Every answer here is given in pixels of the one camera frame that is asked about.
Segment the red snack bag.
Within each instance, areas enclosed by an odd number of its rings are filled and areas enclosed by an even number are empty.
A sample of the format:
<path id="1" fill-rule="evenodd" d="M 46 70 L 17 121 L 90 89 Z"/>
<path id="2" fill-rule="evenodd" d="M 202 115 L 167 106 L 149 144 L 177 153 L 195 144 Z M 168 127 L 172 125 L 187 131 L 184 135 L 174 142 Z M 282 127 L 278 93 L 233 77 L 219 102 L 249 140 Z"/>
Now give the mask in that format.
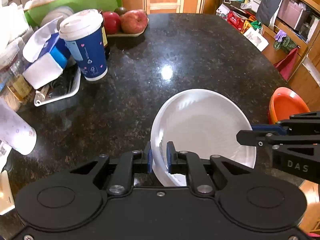
<path id="1" fill-rule="evenodd" d="M 231 6 L 231 9 L 221 4 L 216 10 L 216 15 L 227 21 L 231 26 L 244 34 L 249 28 L 260 31 L 262 23 L 249 11 Z"/>

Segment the white purple water bottle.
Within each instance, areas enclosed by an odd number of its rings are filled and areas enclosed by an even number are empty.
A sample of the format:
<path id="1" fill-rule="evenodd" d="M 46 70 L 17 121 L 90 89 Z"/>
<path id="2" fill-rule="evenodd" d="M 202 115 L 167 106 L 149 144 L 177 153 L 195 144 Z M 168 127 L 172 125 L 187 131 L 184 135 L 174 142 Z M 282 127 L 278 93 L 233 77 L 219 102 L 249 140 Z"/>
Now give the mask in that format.
<path id="1" fill-rule="evenodd" d="M 22 155 L 30 154 L 36 145 L 36 131 L 1 98 L 1 141 Z"/>

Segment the blue white tissue pack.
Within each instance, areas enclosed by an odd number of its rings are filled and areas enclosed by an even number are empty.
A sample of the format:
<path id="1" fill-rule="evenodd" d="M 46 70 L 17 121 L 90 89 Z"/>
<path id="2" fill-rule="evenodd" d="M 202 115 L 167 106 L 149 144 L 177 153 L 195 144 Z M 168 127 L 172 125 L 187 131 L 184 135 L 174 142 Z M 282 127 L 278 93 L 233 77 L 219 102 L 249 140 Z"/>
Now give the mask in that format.
<path id="1" fill-rule="evenodd" d="M 29 63 L 23 77 L 34 89 L 39 89 L 63 73 L 70 56 L 58 33 L 49 37 L 34 34 L 23 48 L 23 57 Z"/>

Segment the dark sauce jar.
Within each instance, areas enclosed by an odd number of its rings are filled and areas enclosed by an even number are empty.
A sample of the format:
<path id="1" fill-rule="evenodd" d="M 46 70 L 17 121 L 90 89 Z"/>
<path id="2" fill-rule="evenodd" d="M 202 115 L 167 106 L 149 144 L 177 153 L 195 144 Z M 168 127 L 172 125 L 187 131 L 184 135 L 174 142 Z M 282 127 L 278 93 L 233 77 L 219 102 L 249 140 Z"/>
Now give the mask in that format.
<path id="1" fill-rule="evenodd" d="M 104 18 L 103 18 L 103 22 L 101 24 L 101 33 L 103 36 L 103 46 L 104 46 L 105 58 L 106 58 L 106 60 L 108 60 L 108 58 L 110 56 L 110 46 L 108 45 L 108 41 L 107 41 Z"/>

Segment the red hanging cloth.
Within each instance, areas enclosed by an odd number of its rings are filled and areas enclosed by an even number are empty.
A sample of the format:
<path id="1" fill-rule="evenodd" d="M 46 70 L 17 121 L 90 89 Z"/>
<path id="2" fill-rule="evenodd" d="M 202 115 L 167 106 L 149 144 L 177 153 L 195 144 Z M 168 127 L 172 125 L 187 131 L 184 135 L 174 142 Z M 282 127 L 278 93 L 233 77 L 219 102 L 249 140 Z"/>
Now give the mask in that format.
<path id="1" fill-rule="evenodd" d="M 277 71 L 286 81 L 288 81 L 289 77 L 292 74 L 297 56 L 298 48 L 294 48 L 288 53 L 288 55 L 284 59 L 274 64 Z"/>

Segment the dark hanging apron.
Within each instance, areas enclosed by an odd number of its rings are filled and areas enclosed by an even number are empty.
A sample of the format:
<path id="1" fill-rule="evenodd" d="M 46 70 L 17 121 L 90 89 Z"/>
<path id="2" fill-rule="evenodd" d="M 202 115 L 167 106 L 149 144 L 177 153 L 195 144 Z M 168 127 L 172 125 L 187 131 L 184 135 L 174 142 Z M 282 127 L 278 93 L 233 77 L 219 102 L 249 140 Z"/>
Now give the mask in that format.
<path id="1" fill-rule="evenodd" d="M 274 26 L 281 2 L 282 0 L 261 0 L 256 19 L 268 27 Z"/>

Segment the brown kiwi fruit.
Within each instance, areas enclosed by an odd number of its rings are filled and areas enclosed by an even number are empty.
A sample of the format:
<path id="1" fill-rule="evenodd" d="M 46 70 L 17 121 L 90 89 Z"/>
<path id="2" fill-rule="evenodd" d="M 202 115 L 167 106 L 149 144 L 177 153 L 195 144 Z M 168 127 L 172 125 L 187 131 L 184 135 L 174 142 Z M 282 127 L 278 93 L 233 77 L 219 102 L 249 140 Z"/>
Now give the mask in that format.
<path id="1" fill-rule="evenodd" d="M 125 14 L 128 12 L 128 10 L 125 7 L 118 7 L 114 10 L 115 13 L 117 13 L 119 16 Z"/>

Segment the red apple left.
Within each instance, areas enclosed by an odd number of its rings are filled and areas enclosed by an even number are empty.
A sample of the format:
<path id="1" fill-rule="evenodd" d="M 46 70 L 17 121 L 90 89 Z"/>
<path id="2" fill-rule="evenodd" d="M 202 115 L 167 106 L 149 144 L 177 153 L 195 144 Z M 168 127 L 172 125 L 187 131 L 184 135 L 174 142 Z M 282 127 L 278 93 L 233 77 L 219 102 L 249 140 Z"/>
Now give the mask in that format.
<path id="1" fill-rule="evenodd" d="M 103 12 L 104 17 L 104 27 L 106 33 L 109 35 L 116 34 L 120 31 L 121 21 L 120 16 L 116 12 L 106 11 Z"/>

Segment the red apple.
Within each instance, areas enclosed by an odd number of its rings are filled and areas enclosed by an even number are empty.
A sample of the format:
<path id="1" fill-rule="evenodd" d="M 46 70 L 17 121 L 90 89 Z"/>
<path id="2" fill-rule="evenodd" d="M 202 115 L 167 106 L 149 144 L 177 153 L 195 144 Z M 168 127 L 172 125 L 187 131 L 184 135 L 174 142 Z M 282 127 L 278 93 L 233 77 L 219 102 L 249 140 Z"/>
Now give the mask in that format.
<path id="1" fill-rule="evenodd" d="M 103 12 L 104 17 L 104 27 L 106 33 L 109 35 L 116 34 L 120 31 L 121 21 L 120 16 L 116 12 L 106 11 Z"/>
<path id="2" fill-rule="evenodd" d="M 130 10 L 120 16 L 122 31 L 126 34 L 143 32 L 148 25 L 148 16 L 144 10 Z"/>

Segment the white window gift box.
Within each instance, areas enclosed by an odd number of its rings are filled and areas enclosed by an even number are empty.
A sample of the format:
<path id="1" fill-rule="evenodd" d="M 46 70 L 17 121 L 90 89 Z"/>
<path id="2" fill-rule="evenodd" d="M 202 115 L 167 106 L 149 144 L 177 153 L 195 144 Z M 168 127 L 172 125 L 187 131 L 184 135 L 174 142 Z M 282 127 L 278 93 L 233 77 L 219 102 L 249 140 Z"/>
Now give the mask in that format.
<path id="1" fill-rule="evenodd" d="M 268 46 L 267 39 L 264 38 L 258 30 L 254 30 L 252 27 L 244 33 L 244 37 L 246 37 L 260 52 Z"/>

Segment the blue paper coffee cup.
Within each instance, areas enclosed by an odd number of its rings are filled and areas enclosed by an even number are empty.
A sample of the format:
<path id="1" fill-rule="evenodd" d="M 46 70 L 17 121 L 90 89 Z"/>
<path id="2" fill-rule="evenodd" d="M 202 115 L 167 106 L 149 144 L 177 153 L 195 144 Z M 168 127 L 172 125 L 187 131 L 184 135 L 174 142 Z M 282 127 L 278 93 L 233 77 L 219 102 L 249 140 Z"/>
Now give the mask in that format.
<path id="1" fill-rule="evenodd" d="M 96 9 L 77 12 L 60 23 L 59 37 L 88 81 L 107 74 L 102 27 L 103 16 Z"/>

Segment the orange plastic plate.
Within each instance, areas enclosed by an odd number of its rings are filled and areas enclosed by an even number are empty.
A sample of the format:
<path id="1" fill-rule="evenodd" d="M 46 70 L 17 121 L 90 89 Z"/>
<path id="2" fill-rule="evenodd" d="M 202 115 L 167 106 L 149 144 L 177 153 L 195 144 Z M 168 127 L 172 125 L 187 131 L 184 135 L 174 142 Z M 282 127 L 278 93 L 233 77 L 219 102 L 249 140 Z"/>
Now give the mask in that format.
<path id="1" fill-rule="evenodd" d="M 291 115 L 308 113 L 310 109 L 303 99 L 294 91 L 286 87 L 277 88 L 272 94 L 268 106 L 268 122 L 289 119 Z"/>

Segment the purple rubber glove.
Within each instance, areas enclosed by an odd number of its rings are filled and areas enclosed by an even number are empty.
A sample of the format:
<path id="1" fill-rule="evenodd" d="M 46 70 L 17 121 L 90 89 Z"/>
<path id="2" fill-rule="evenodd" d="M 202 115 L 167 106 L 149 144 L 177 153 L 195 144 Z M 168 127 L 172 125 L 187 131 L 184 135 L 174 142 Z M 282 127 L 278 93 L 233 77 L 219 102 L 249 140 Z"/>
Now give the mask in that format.
<path id="1" fill-rule="evenodd" d="M 277 42 L 280 42 L 280 43 L 281 43 L 285 37 L 287 37 L 287 33 L 285 33 L 283 30 L 280 29 L 280 30 L 277 32 L 277 34 L 275 35 L 274 39 L 275 39 Z"/>

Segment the white ribbed bowl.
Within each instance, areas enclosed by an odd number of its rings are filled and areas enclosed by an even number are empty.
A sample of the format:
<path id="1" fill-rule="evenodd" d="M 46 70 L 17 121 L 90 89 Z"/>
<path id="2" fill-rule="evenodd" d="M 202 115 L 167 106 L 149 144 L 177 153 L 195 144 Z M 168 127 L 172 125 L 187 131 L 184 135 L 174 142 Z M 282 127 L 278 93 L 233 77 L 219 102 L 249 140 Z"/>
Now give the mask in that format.
<path id="1" fill-rule="evenodd" d="M 250 168 L 255 167 L 257 149 L 236 140 L 240 130 L 252 127 L 241 109 L 225 96 L 206 89 L 189 89 L 167 100 L 151 128 L 153 172 L 164 186 L 185 186 L 185 176 L 170 174 L 167 142 L 177 151 L 191 151 L 201 159 L 218 154 Z"/>

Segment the white plastic tray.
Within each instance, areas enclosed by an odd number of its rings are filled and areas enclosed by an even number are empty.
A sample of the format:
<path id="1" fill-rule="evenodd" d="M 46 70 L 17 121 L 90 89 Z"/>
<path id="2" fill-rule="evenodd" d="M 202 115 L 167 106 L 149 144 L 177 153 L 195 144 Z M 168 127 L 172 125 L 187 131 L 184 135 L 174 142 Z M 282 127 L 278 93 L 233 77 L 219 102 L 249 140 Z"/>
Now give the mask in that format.
<path id="1" fill-rule="evenodd" d="M 74 96 L 79 91 L 80 80 L 81 71 L 76 64 L 66 67 L 57 79 L 35 91 L 34 106 L 39 107 Z"/>

